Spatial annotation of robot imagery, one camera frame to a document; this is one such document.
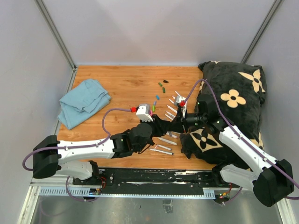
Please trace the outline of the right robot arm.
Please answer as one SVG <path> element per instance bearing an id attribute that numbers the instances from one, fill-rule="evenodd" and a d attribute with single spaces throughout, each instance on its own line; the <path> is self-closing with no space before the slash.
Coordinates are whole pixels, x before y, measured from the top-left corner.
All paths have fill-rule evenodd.
<path id="1" fill-rule="evenodd" d="M 198 97 L 196 113 L 187 112 L 185 97 L 178 95 L 171 102 L 177 107 L 171 123 L 181 133 L 181 152 L 215 164 L 214 185 L 229 183 L 251 190 L 267 207 L 294 191 L 291 164 L 278 161 L 248 139 L 219 113 L 211 95 Z"/>

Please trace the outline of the sky blue cap marker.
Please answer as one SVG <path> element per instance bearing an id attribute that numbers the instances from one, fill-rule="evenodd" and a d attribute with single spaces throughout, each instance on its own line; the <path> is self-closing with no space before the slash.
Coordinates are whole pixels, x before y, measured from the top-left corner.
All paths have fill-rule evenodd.
<path id="1" fill-rule="evenodd" d="M 171 111 L 173 111 L 174 113 L 177 113 L 177 110 L 175 110 L 175 109 L 172 108 L 171 106 L 167 105 L 167 107 L 168 107 Z"/>

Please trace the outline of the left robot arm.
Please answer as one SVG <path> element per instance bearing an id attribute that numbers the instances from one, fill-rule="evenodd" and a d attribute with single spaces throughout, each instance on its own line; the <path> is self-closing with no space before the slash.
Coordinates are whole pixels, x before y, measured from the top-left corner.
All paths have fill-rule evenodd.
<path id="1" fill-rule="evenodd" d="M 33 177 L 44 179 L 59 173 L 94 185 L 100 180 L 97 164 L 82 160 L 123 158 L 141 153 L 147 145 L 154 145 L 153 137 L 164 136 L 171 126 L 157 115 L 152 119 L 108 139 L 70 142 L 58 141 L 56 135 L 47 136 L 33 149 Z"/>

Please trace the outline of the beige cap marker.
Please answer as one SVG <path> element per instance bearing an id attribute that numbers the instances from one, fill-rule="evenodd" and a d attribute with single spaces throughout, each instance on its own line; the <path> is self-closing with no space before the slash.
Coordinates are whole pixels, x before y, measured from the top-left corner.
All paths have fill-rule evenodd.
<path id="1" fill-rule="evenodd" d="M 159 139 L 160 141 L 166 142 L 166 143 L 168 143 L 168 144 L 172 144 L 172 145 L 175 145 L 175 146 L 177 145 L 176 142 L 171 141 L 171 140 L 168 140 L 168 139 L 164 139 L 164 138 L 161 138 L 161 137 L 158 137 L 158 139 Z"/>

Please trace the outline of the dark blue marker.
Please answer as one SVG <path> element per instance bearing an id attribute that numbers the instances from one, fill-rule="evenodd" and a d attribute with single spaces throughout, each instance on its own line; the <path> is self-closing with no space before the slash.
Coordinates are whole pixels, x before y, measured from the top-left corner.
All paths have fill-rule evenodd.
<path id="1" fill-rule="evenodd" d="M 162 150 L 158 150 L 158 149 L 150 148 L 149 150 L 153 151 L 153 152 L 158 152 L 158 153 L 163 153 L 163 154 L 168 154 L 168 155 L 174 155 L 174 153 L 172 153 L 172 152 L 166 152 L 166 151 L 162 151 Z"/>

